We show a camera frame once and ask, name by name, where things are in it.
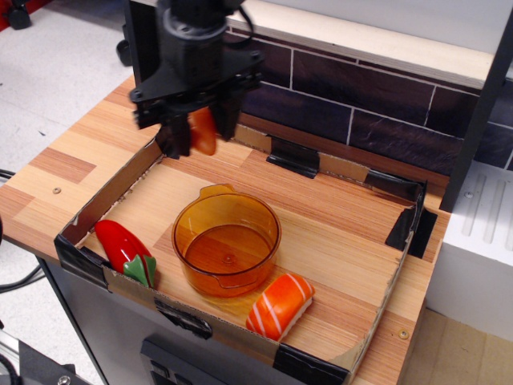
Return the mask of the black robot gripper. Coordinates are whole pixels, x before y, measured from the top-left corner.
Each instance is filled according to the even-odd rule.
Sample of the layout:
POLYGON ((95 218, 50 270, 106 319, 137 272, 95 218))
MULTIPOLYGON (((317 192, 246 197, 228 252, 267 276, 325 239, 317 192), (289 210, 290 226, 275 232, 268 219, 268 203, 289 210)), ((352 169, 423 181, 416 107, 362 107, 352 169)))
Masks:
POLYGON ((241 7, 157 7, 157 67, 141 75, 130 93, 140 128, 162 123, 160 148, 170 158, 190 155, 186 114, 210 107, 224 140, 235 134, 244 95, 259 87, 264 61, 250 37, 227 42, 228 17, 241 7))

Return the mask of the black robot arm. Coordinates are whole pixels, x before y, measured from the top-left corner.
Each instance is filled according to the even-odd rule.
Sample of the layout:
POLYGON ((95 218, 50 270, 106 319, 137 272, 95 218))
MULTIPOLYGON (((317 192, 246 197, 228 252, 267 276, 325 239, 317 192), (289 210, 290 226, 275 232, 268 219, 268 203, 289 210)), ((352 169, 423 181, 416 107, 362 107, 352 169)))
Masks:
POLYGON ((247 19, 240 1, 128 1, 125 31, 131 53, 139 128, 158 124, 161 152, 189 156, 203 131, 194 112, 211 113, 214 131, 234 137, 246 94, 259 87, 263 55, 250 38, 225 41, 228 16, 247 19))

